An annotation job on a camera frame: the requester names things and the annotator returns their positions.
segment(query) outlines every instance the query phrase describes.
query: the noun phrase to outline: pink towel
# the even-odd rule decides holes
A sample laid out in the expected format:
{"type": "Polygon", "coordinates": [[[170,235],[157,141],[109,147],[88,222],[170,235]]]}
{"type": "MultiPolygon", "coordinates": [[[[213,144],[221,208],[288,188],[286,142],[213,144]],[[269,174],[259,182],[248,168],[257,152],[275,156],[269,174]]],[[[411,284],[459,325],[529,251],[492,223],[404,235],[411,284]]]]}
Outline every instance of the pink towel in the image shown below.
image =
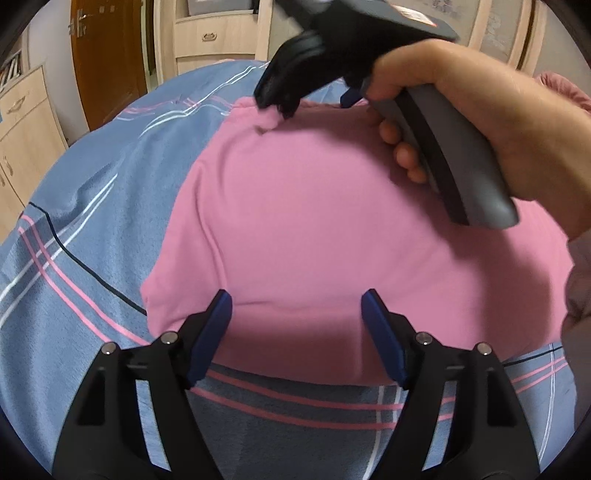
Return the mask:
{"type": "Polygon", "coordinates": [[[389,178],[391,148],[364,108],[304,102],[283,121],[239,100],[192,166],[142,286],[153,335],[178,329],[219,288],[234,313],[215,362],[321,384],[390,383],[361,295],[441,342],[498,355],[559,338],[571,261],[536,203],[489,231],[450,223],[428,186],[389,178]]]}

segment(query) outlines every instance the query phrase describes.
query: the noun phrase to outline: hand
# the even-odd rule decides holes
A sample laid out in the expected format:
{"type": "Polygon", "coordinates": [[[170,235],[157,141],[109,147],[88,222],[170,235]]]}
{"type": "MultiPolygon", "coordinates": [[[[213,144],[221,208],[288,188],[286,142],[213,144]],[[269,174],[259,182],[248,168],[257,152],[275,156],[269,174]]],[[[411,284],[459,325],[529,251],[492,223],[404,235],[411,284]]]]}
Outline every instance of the hand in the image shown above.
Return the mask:
{"type": "MultiPolygon", "coordinates": [[[[512,194],[539,201],[571,237],[591,228],[591,119],[532,78],[480,52],[428,40],[398,48],[374,65],[367,96],[394,98],[432,83],[491,142],[512,194]]],[[[382,122],[396,162],[426,181],[418,155],[382,122]]]]}

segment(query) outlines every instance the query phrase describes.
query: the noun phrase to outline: sticker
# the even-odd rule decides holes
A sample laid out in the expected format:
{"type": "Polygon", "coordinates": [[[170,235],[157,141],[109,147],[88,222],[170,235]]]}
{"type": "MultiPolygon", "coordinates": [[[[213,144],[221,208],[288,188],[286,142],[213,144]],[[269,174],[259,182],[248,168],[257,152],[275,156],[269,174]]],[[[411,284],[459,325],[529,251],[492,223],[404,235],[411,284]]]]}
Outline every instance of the sticker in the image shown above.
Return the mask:
{"type": "Polygon", "coordinates": [[[393,5],[393,7],[410,20],[426,23],[427,25],[431,25],[432,27],[437,26],[437,24],[435,24],[433,20],[431,20],[428,16],[422,14],[421,12],[411,10],[410,8],[399,7],[398,5],[393,5]]]}

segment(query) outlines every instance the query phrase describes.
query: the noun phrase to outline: blue gripper pad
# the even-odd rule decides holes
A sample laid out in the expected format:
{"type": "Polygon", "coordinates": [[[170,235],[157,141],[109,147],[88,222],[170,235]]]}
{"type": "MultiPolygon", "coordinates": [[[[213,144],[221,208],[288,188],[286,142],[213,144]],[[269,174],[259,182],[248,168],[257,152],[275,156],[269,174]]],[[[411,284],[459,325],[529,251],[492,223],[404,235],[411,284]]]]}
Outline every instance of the blue gripper pad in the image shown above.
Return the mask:
{"type": "Polygon", "coordinates": [[[404,387],[407,385],[409,373],[403,342],[398,340],[392,330],[388,321],[390,312],[375,290],[368,290],[361,297],[361,316],[374,340],[386,373],[398,385],[404,387]]]}
{"type": "Polygon", "coordinates": [[[191,362],[189,373],[187,373],[187,380],[190,385],[194,385],[205,377],[231,318],[232,297],[225,291],[191,349],[191,362]]]}

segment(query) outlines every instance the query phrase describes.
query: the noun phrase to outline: white wall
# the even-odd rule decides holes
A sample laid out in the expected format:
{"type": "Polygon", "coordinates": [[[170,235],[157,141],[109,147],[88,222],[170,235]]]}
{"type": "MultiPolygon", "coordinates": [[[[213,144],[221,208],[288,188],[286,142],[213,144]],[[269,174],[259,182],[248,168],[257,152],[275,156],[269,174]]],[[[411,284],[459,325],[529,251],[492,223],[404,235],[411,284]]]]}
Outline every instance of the white wall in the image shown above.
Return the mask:
{"type": "Polygon", "coordinates": [[[555,13],[550,8],[546,10],[546,32],[534,75],[547,70],[556,72],[591,95],[591,69],[585,57],[555,13]]]}
{"type": "Polygon", "coordinates": [[[29,60],[31,68],[44,64],[47,93],[72,144],[88,132],[88,124],[74,74],[69,24],[70,0],[50,0],[30,23],[29,60]]]}

